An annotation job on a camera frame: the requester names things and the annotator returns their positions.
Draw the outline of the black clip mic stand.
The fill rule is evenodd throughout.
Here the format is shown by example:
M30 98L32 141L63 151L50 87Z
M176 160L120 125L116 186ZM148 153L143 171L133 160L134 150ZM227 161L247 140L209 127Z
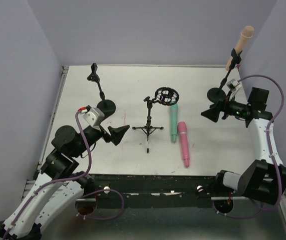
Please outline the black clip mic stand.
M212 103L222 101L226 98L226 93L223 91L222 88L227 83L227 78L230 75L230 72L235 68L235 66L237 64L239 64L241 62L241 57L240 57L241 53L242 53L242 51L240 53L237 53L234 48L232 49L232 51L231 51L232 59L231 59L230 63L227 63L228 72L227 72L226 76L223 78L223 80L221 81L220 86L218 88L213 87L207 92L207 98Z

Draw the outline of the black tripod shock-mount stand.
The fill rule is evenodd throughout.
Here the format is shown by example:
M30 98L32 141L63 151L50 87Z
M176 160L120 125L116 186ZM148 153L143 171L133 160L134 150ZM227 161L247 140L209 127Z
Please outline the black tripod shock-mount stand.
M156 130L163 130L164 127L155 127L152 126L151 120L151 109L154 104L161 104L163 106L173 106L178 103L179 93L170 87L160 87L155 91L154 97L151 98L147 96L143 101L146 102L148 109L148 115L145 126L133 126L133 130L142 130L147 136L147 153L149 153L149 136L154 133Z

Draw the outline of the peach microphone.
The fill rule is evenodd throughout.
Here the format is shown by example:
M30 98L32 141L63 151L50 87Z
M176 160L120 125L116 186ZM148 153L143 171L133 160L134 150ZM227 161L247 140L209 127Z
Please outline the peach microphone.
M253 34L254 34L254 27L252 27L250 25L247 25L244 27L244 29L240 33L240 37L238 39L238 42L237 42L236 46L233 48L233 50L231 52L231 56L230 56L229 60L227 61L227 64L225 67L226 70L229 70L233 56L235 56L235 55L239 56L240 55L240 53L245 48L247 42L253 37Z

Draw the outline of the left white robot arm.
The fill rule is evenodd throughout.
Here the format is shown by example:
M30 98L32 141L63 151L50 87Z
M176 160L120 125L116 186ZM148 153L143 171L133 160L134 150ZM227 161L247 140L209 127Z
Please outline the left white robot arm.
M60 127L52 140L54 150L47 156L40 173L19 207L0 221L0 238L4 240L39 240L43 232L71 202L81 197L90 179L88 171L75 173L76 158L89 152L99 139L117 145L129 125L118 128L91 126L76 131Z

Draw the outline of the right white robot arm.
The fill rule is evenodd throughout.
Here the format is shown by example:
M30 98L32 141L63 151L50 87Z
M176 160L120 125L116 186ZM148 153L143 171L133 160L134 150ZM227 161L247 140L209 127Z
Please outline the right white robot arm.
M276 150L270 122L273 115L265 110L268 94L268 90L254 87L247 104L243 104L229 99L231 93L214 87L207 92L212 105L201 115L213 122L220 119L220 113L222 119L233 116L245 121L252 139L254 162L241 175L221 170L216 175L217 182L238 195L274 205L286 188L286 167Z

